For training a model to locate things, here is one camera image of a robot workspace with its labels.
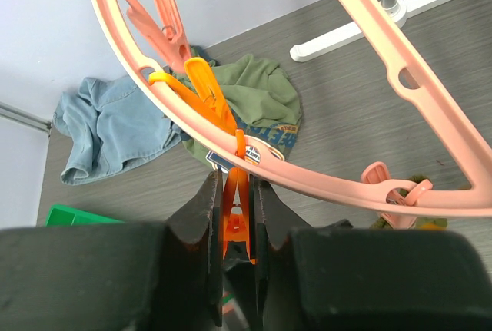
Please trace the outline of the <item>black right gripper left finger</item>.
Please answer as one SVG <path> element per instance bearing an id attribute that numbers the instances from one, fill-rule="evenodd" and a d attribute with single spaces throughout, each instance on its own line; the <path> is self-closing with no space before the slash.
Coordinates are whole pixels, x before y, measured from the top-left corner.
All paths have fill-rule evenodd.
<path id="1" fill-rule="evenodd" d="M 222 175 L 164 221 L 1 232 L 3 330 L 215 330 Z"/>

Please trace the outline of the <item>orange clothes clip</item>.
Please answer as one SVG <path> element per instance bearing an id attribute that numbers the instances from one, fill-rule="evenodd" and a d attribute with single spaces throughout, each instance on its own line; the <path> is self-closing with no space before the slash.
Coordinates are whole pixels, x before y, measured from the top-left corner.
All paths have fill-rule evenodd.
<path id="1" fill-rule="evenodd" d="M 251 256 L 249 177 L 246 170 L 240 167 L 229 170 L 223 204 L 223 257 L 229 243 L 243 243 L 249 262 L 255 265 L 256 259 Z"/>

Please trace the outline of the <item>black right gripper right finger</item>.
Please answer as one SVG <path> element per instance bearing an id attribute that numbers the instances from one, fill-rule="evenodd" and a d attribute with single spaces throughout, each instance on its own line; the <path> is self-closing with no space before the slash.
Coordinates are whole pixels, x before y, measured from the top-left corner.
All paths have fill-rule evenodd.
<path id="1" fill-rule="evenodd" d="M 251 184 L 266 330 L 489 330 L 491 281 L 449 231 L 313 227 Z"/>

